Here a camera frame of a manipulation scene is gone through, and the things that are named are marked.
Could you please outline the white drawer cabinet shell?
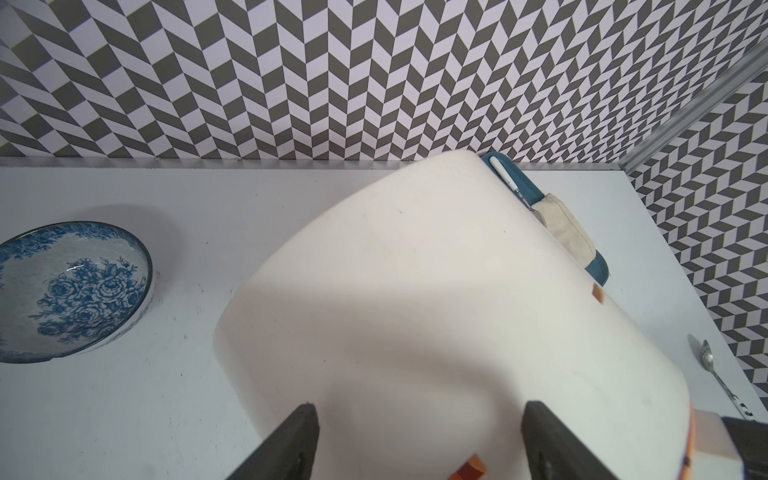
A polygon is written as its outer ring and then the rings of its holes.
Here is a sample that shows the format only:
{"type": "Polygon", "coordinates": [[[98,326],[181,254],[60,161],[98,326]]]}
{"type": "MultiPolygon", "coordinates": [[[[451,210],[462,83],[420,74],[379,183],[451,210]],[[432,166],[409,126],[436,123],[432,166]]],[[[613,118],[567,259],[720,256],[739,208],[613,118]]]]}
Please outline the white drawer cabinet shell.
{"type": "Polygon", "coordinates": [[[317,408],[316,479],[526,479],[541,401],[620,479],[676,479],[681,371],[475,154],[335,205],[236,292],[214,351],[256,432],[317,408]]]}

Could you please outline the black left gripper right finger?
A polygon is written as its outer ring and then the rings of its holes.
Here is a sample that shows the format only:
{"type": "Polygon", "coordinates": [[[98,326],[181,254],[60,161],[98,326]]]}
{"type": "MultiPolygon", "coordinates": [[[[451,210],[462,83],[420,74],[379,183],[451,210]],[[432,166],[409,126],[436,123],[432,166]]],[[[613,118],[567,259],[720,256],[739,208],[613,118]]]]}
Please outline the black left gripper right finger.
{"type": "Polygon", "coordinates": [[[521,433],[533,480],[617,479],[542,401],[526,403],[521,433]]]}

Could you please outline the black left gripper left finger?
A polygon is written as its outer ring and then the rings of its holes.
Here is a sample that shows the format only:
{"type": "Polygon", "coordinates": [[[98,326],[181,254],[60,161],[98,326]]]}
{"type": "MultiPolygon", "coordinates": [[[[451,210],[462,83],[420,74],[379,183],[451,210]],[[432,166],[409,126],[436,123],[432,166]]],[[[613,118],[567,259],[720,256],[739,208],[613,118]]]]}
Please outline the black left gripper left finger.
{"type": "Polygon", "coordinates": [[[316,407],[299,405],[228,479],[309,480],[319,435],[316,407]]]}

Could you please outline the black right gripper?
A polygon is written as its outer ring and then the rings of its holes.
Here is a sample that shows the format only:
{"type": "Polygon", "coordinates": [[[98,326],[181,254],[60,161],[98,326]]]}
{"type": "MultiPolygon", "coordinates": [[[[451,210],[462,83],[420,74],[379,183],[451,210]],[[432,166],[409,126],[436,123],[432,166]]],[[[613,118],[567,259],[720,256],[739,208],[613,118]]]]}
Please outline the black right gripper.
{"type": "Polygon", "coordinates": [[[724,426],[742,461],[745,480],[768,479],[768,425],[723,417],[724,426]]]}

